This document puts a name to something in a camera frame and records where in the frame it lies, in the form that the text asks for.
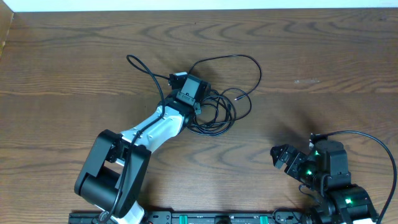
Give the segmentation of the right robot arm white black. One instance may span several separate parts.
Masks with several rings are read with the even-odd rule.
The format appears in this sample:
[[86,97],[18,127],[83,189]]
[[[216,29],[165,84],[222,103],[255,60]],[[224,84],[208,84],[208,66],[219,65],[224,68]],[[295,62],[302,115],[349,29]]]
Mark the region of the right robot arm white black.
[[274,146],[270,155],[274,167],[316,192],[316,205],[301,218],[302,223],[376,223],[379,215],[364,188],[351,182],[344,145],[322,139],[310,144],[304,154],[291,145]]

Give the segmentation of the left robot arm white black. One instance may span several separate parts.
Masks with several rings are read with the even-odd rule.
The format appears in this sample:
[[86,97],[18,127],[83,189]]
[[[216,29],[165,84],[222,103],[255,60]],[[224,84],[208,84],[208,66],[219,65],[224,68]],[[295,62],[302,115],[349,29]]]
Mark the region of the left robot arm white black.
[[172,92],[154,114],[137,126],[114,133],[102,131],[75,182],[74,191],[101,209],[89,216],[73,213],[70,223],[140,223],[145,211],[137,199],[150,157],[200,113],[210,84],[187,73],[171,74]]

